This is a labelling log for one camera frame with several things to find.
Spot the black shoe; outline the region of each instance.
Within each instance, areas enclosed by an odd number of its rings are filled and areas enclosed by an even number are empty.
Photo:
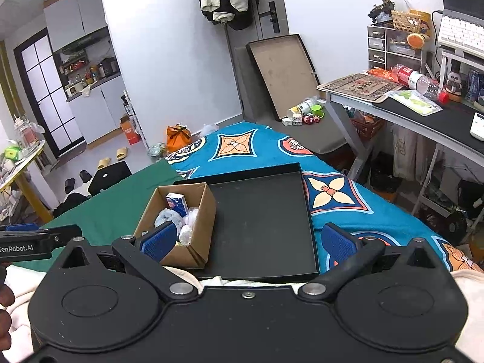
[[[83,183],[87,183],[93,178],[93,176],[87,170],[81,170],[79,172],[79,177],[81,178]]]
[[[69,192],[71,192],[74,189],[74,185],[76,185],[76,179],[68,178],[65,181],[65,186],[64,186],[65,193],[68,194]]]

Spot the white keyboard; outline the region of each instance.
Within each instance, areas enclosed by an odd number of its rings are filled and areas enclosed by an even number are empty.
[[[474,23],[443,16],[437,42],[484,59],[484,27]]]

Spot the cardboard box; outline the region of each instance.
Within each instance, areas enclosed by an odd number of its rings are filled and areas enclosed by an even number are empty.
[[[135,237],[154,228],[158,214],[169,208],[166,194],[183,194],[189,208],[199,207],[193,230],[192,242],[188,246],[176,245],[163,258],[163,266],[202,269],[209,259],[212,231],[214,230],[216,201],[210,188],[205,183],[172,185],[158,187],[153,193],[135,230]]]
[[[134,145],[141,140],[141,136],[133,129],[128,115],[121,117],[121,129],[124,131],[130,145]]]

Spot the clear bottle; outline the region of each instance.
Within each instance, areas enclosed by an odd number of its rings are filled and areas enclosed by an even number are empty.
[[[27,120],[23,121],[23,119],[17,117],[14,127],[18,133],[19,145],[22,147],[22,151],[28,154],[35,150],[39,145],[39,138],[30,123]]]
[[[449,101],[449,94],[442,90],[436,82],[403,64],[395,65],[391,70],[391,76],[396,82],[403,84],[410,90],[417,90],[432,101],[439,101],[440,103]]]

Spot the kitchen counter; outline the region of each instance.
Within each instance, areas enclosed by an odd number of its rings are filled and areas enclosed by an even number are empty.
[[[121,72],[116,72],[114,75],[107,76],[105,78],[102,78],[101,80],[98,80],[96,83],[91,84],[91,90],[93,88],[96,88],[97,86],[100,86],[103,83],[109,82],[111,79],[117,78],[118,76],[121,76]],[[78,92],[72,96],[70,96],[66,102],[70,102],[72,100],[75,100],[77,97],[79,97],[82,94],[82,92]]]

